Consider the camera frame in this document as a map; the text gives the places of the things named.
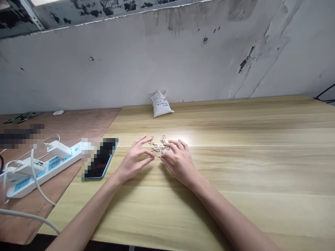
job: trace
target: hand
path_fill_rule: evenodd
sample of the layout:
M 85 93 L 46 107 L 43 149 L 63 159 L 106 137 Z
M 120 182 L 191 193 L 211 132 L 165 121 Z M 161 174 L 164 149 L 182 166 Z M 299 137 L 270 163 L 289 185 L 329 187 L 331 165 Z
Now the hand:
M 115 175 L 118 176 L 119 180 L 123 183 L 126 180 L 133 178 L 145 165 L 150 163 L 155 159 L 155 155 L 148 149 L 141 149 L 143 144 L 148 143 L 152 138 L 146 138 L 147 135 L 144 134 L 142 138 L 134 141 L 130 151 L 127 153 L 122 163 L 115 171 Z M 148 154 L 150 158 L 139 161 L 138 156 L 142 154 Z
M 181 183 L 192 189 L 201 175 L 194 167 L 187 144 L 179 139 L 178 141 L 169 140 L 169 143 L 165 143 L 164 146 L 171 147 L 173 153 L 165 151 L 161 161 Z

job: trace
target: blue phone case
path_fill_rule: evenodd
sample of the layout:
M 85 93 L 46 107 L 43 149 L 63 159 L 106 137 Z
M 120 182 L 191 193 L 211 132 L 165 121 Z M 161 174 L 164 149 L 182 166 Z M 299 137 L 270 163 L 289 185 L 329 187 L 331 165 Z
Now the blue phone case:
M 110 164 L 110 162 L 112 160 L 113 155 L 114 155 L 114 153 L 109 156 L 109 160 L 108 160 L 108 162 L 106 164 L 106 167 L 105 167 L 105 170 L 104 170 L 103 174 L 100 177 L 90 177 L 89 179 L 91 179 L 91 178 L 103 178 L 103 177 L 105 177 L 106 171 L 107 171 L 108 166 L 109 166 L 109 164 Z
M 115 140 L 115 149 L 114 149 L 113 153 L 109 156 L 109 159 L 108 159 L 108 162 L 106 164 L 106 167 L 105 167 L 105 170 L 104 170 L 103 174 L 100 177 L 90 177 L 89 179 L 101 179 L 101 178 L 105 177 L 105 174 L 107 172 L 108 166 L 111 163 L 112 157 L 113 157 L 113 155 L 115 153 L 115 150 L 116 150 L 116 147 L 118 146 L 118 144 L 119 144 L 119 139 L 116 138 L 116 140 Z

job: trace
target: plastic bag with text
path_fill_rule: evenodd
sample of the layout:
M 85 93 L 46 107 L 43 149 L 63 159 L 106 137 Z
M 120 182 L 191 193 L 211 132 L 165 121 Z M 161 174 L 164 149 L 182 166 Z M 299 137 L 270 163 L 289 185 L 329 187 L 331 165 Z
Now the plastic bag with text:
M 166 90 L 162 92 L 160 92 L 160 90 L 157 90 L 149 94 L 149 97 L 151 97 L 153 102 L 152 105 L 154 107 L 154 117 L 174 112 L 173 110 L 171 110 L 170 105 L 166 100 L 166 93 Z

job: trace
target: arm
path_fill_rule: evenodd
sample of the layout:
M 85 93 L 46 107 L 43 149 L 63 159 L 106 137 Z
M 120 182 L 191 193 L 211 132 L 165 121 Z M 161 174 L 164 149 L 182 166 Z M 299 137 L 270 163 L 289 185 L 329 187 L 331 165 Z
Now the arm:
M 155 159 L 152 152 L 141 149 L 143 144 L 151 140 L 152 138 L 146 139 L 144 135 L 133 143 L 119 168 L 51 243 L 47 251 L 84 250 L 116 191 L 126 180 L 134 177 L 142 167 Z M 138 156 L 145 153 L 150 158 L 138 161 Z
M 186 143 L 169 140 L 164 146 L 171 147 L 173 153 L 165 152 L 161 158 L 163 163 L 200 199 L 235 250 L 279 250 L 275 243 L 199 174 Z

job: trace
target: wood grain surface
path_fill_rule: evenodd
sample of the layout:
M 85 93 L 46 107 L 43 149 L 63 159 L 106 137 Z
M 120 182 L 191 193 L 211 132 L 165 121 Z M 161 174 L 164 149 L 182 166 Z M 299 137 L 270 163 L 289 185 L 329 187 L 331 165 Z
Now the wood grain surface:
M 335 108 L 304 96 L 171 104 L 121 112 L 104 137 L 120 143 L 106 177 L 81 181 L 78 172 L 48 220 L 63 229 L 144 133 L 154 142 L 182 139 L 198 171 L 284 250 L 335 246 Z M 52 234 L 43 225 L 39 231 Z M 93 240 L 166 250 L 230 250 L 193 193 L 157 158 L 124 183 Z
M 119 111 L 120 109 L 66 111 L 61 116 L 53 116 L 52 113 L 43 113 L 42 115 L 24 121 L 20 125 L 43 123 L 45 129 L 42 131 L 43 135 L 40 135 L 41 138 L 46 139 L 52 134 L 59 134 L 63 144 L 73 146 L 80 142 L 82 138 L 102 137 Z M 3 123 L 13 117 L 15 116 L 1 115 L 0 122 Z M 19 158 L 29 150 L 30 149 L 22 146 L 21 149 L 9 149 L 5 151 L 2 156 L 5 162 L 8 162 Z M 45 154 L 46 149 L 37 149 L 35 151 L 36 158 Z M 49 154 L 43 158 L 42 161 L 47 161 L 52 157 L 54 157 L 54 155 Z M 42 184 L 41 188 L 46 196 L 52 201 L 57 202 L 80 167 L 81 161 L 77 161 Z M 0 194 L 2 196 L 2 185 L 0 186 Z M 46 218 L 53 209 L 53 206 L 44 200 L 37 189 L 23 198 L 10 199 L 6 205 L 1 204 L 2 201 L 0 202 L 0 208 L 35 214 L 44 218 Z M 35 237 L 40 226 L 40 221 L 0 214 L 0 241 L 14 244 L 29 244 Z

